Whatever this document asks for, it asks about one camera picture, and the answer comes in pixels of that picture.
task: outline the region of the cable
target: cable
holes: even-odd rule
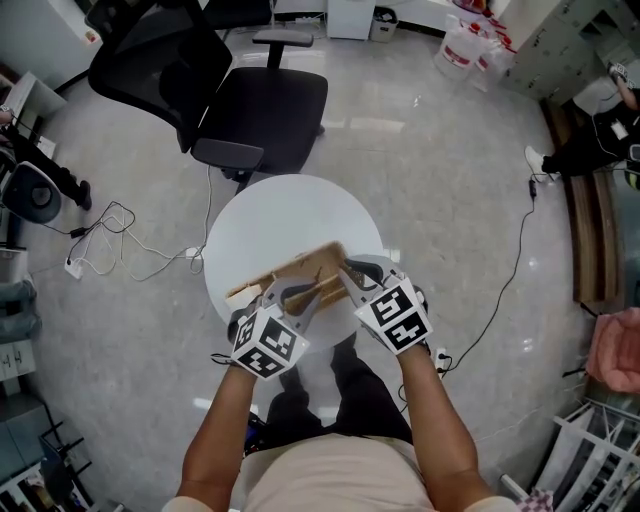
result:
[[[524,232],[524,223],[527,220],[527,217],[529,217],[529,215],[531,215],[533,212],[535,212],[535,209],[536,209],[535,196],[531,195],[531,210],[529,210],[525,214],[525,216],[522,217],[522,223],[520,224],[520,235],[519,235],[519,238],[518,238],[518,256],[516,257],[516,263],[513,266],[513,272],[511,273],[511,277],[507,280],[505,285],[502,287],[502,290],[500,290],[500,294],[498,295],[498,300],[496,302],[496,307],[493,310],[493,314],[491,315],[491,318],[489,318],[489,321],[487,322],[487,325],[485,325],[484,329],[482,330],[482,333],[480,333],[480,336],[478,336],[476,341],[474,341],[473,344],[458,358],[458,361],[456,362],[456,364],[453,367],[451,367],[451,365],[449,365],[450,367],[447,368],[444,371],[444,375],[442,376],[443,379],[447,376],[447,374],[449,372],[452,372],[453,370],[458,368],[458,366],[460,366],[460,363],[466,357],[466,355],[469,352],[471,352],[471,350],[478,343],[480,343],[480,340],[482,340],[482,338],[484,337],[485,333],[487,332],[487,330],[491,326],[491,323],[493,322],[493,319],[496,317],[496,314],[498,313],[498,309],[500,308],[500,301],[502,300],[502,294],[507,289],[507,287],[511,284],[511,281],[513,281],[513,279],[516,277],[516,272],[518,271],[518,263],[520,263],[520,257],[522,256],[522,233]]]
[[[442,370],[442,368],[438,368],[438,373],[444,373],[446,374],[449,371],[449,368],[451,368],[451,364],[453,363],[453,357],[448,356],[446,354],[440,354],[440,359],[448,359],[449,360],[449,366],[447,366],[446,370]],[[404,402],[404,407],[400,410],[400,414],[402,414],[407,407],[409,407],[409,404],[407,403],[407,397],[406,396],[402,396],[402,394],[400,393],[400,391],[402,391],[404,389],[404,384],[400,384],[400,387],[398,388],[398,398],[400,400],[402,400]]]
[[[69,252],[69,257],[67,258],[69,264],[71,264],[71,261],[73,262],[85,262],[87,263],[91,269],[98,275],[106,275],[109,274],[116,266],[116,264],[118,262],[120,262],[120,264],[124,267],[124,269],[127,271],[127,273],[129,274],[129,277],[131,277],[134,281],[137,282],[143,282],[146,281],[147,279],[159,274],[160,272],[162,272],[165,268],[167,268],[169,265],[171,265],[171,263],[173,263],[173,261],[175,261],[178,258],[190,258],[191,259],[191,263],[189,265],[189,270],[193,275],[197,275],[200,274],[204,268],[204,262],[201,263],[200,268],[198,268],[197,270],[194,270],[194,261],[196,259],[202,259],[201,255],[202,255],[202,251],[204,250],[204,248],[207,245],[208,242],[208,236],[209,236],[209,231],[208,231],[208,224],[209,224],[209,217],[211,215],[211,201],[212,201],[212,185],[211,185],[211,166],[207,166],[207,182],[209,185],[209,198],[208,198],[208,204],[207,204],[207,213],[205,215],[204,218],[204,222],[203,222],[203,228],[204,228],[204,233],[203,233],[203,239],[202,239],[202,244],[200,245],[200,247],[198,247],[198,249],[196,250],[196,252],[192,255],[192,256],[186,256],[183,255],[188,249],[190,249],[192,246],[189,247],[185,247],[184,249],[182,249],[181,251],[179,251],[178,253],[176,253],[173,256],[169,256],[167,254],[164,254],[161,251],[158,251],[157,249],[153,249],[151,247],[147,247],[145,246],[130,230],[131,226],[133,225],[133,223],[135,222],[135,214],[129,210],[128,208],[124,207],[123,205],[121,205],[120,203],[116,202],[116,201],[112,201],[109,206],[107,207],[107,209],[104,211],[104,213],[101,215],[101,217],[94,222],[89,228],[87,228],[86,232],[82,235],[82,237],[80,238],[80,240],[78,240],[73,247],[71,248],[71,251]],[[113,205],[118,205],[122,208],[122,220],[118,219],[117,217],[115,217],[114,215],[110,215],[106,218],[103,218],[104,215],[107,213],[107,211],[109,210],[109,208],[111,208]],[[129,223],[126,222],[126,215],[125,215],[125,211],[130,213],[133,217],[133,220]],[[120,229],[111,229],[108,225],[107,222],[109,220],[112,220],[113,222],[115,222],[116,224],[118,224],[120,226]],[[107,246],[109,247],[109,250],[111,251],[111,254],[113,256],[113,263],[111,264],[111,266],[107,269],[107,270],[103,270],[100,271],[98,270],[95,265],[89,261],[87,259],[87,253],[89,251],[89,246],[91,245],[91,241],[93,239],[93,233],[95,233],[95,230],[97,228],[102,228],[102,236],[104,238],[105,243],[107,244]],[[111,233],[115,233],[115,234],[119,234],[120,235],[120,252],[118,257],[116,258],[116,253],[111,245],[111,243],[109,242],[106,233],[104,232],[104,230],[107,230]],[[152,252],[154,254],[157,254],[165,259],[167,259],[168,261],[162,265],[160,268],[158,268],[157,270],[151,272],[149,275],[144,276],[144,277],[138,277],[135,276],[132,272],[131,269],[126,265],[126,263],[124,262],[124,235],[128,234],[131,238],[133,238],[133,240],[145,251],[148,252]],[[85,250],[82,256],[75,258],[73,260],[71,260],[71,254],[73,252],[73,250],[78,246],[78,244],[80,244],[80,242],[82,242],[86,237],[89,237],[88,241],[87,241],[87,245],[85,246]]]
[[[41,226],[47,228],[47,229],[51,229],[52,231],[56,231],[58,233],[60,233],[61,235],[70,235],[71,232],[70,231],[60,231],[58,228],[54,228],[53,226],[49,226],[47,224],[41,224]]]
[[[598,100],[599,103],[602,103],[603,101],[609,101],[611,98],[613,98],[616,94],[619,94],[619,91],[614,92],[611,96],[609,96],[608,98],[600,98]]]
[[[229,366],[233,364],[233,359],[231,359],[231,356],[227,354],[220,354],[219,352],[211,354],[211,360],[214,363],[219,364],[220,366]]]
[[[128,211],[132,216],[133,216],[133,220],[131,221],[131,223],[129,223],[126,226],[122,226],[122,229],[120,231],[114,231],[111,228],[109,228],[109,226],[105,225],[105,222],[107,220],[109,220],[110,218],[114,218],[113,216],[109,216],[107,217],[107,219],[104,219],[104,216],[107,214],[107,212],[113,207],[113,206],[120,206],[123,210]],[[110,231],[111,233],[115,233],[115,234],[120,234],[123,233],[124,231],[128,230],[131,226],[133,226],[133,223],[136,221],[136,214],[133,213],[133,211],[129,210],[129,208],[127,208],[126,206],[123,206],[121,203],[119,203],[118,201],[111,201],[109,203],[109,206],[107,206],[104,211],[102,212],[102,215],[100,215],[100,217],[98,217],[98,220],[96,220],[93,224],[91,224],[91,226],[89,226],[88,228],[77,228],[74,229],[68,233],[60,231],[52,226],[47,226],[44,225],[45,227],[49,228],[49,229],[53,229],[54,231],[57,231],[58,233],[62,233],[65,235],[71,235],[74,232],[77,233],[81,233],[80,234],[80,240],[78,240],[75,244],[73,244],[73,246],[71,247],[71,249],[69,250],[69,254],[67,256],[67,263],[70,264],[71,263],[71,254],[73,253],[73,250],[78,246],[78,244],[80,244],[80,242],[82,242],[87,236],[89,236],[90,233],[93,233],[93,231],[98,227],[98,226],[103,226],[104,228],[106,228],[107,231]]]
[[[636,485],[638,482],[640,482],[640,476],[638,476],[633,482],[631,482],[629,485],[627,485],[627,488],[622,492],[622,495],[620,497],[624,498],[629,493],[631,488],[634,485]]]

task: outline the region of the leg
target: leg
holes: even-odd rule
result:
[[[326,433],[320,419],[309,411],[309,393],[297,368],[280,377],[284,391],[271,402],[264,428],[264,448],[275,448]]]
[[[0,283],[0,302],[19,302],[33,299],[36,289],[26,279],[17,283]]]
[[[78,206],[81,206],[85,210],[91,208],[89,183],[82,181],[80,185],[78,185],[69,169],[60,167],[34,144],[20,135],[17,130],[12,130],[9,133],[9,140],[13,144],[16,161],[26,161],[35,165],[56,184],[60,192],[70,199],[73,199]]]
[[[0,343],[11,343],[31,337],[40,329],[42,320],[33,311],[22,311],[0,318]]]
[[[342,396],[332,430],[338,434],[392,437],[411,443],[409,425],[384,382],[358,359],[355,340],[354,333],[337,345],[331,361]]]
[[[607,147],[608,140],[599,141],[593,123],[589,121],[553,156],[544,158],[542,170],[546,173],[560,173],[563,176],[581,176],[620,160],[617,156],[603,151],[600,142]]]

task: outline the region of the chair backrest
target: chair backrest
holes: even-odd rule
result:
[[[126,0],[100,0],[91,7],[84,22],[106,41],[113,33],[116,17],[123,16],[129,9],[131,6]]]
[[[182,152],[188,151],[231,65],[231,52],[207,24],[198,0],[140,0],[109,23],[89,84],[174,126]]]

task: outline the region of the chair armrest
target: chair armrest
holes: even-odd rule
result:
[[[297,30],[261,30],[253,36],[255,44],[282,44],[287,46],[301,46],[310,48],[313,46],[313,34],[299,32]]]
[[[262,163],[264,149],[216,139],[198,139],[191,149],[196,160],[221,169],[255,171]]]

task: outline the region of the floor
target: floor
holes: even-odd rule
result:
[[[230,36],[236,65],[266,61],[250,37]],[[427,293],[430,344],[457,359],[489,320],[515,263],[531,207],[524,147],[549,151],[551,142],[533,100],[443,77],[432,60],[439,44],[404,30],[386,45],[322,38],[311,49],[286,51],[283,63],[329,82],[326,133],[303,173],[337,183],[368,209],[385,247],[400,251],[401,266]],[[180,153],[174,130],[99,97],[86,81],[66,97],[45,135],[59,142],[58,161],[90,180],[94,208],[83,217],[66,204],[55,225],[89,222],[118,200],[135,211],[142,242],[167,253],[199,244],[206,169]],[[212,176],[211,222],[235,189],[217,171]],[[106,277],[85,266],[76,281],[62,268],[66,237],[27,226],[25,244],[44,320],[36,386],[54,414],[86,438],[94,462],[85,473],[89,487],[135,511],[159,510],[176,491],[185,450],[224,373],[208,355],[229,348],[203,274],[178,260],[141,283],[120,265]],[[98,270],[109,268],[98,236],[89,258]],[[130,241],[125,261],[136,277],[165,262]],[[551,418],[580,391],[579,381],[560,378],[585,354],[592,329],[571,297],[564,192],[561,182],[547,183],[495,321],[445,379],[492,485],[503,472],[530,481]],[[357,349],[396,397],[400,372],[392,356],[363,332]],[[311,408],[324,421],[339,400],[328,358],[300,363]],[[277,382],[258,384],[254,402],[263,417],[279,390]]]

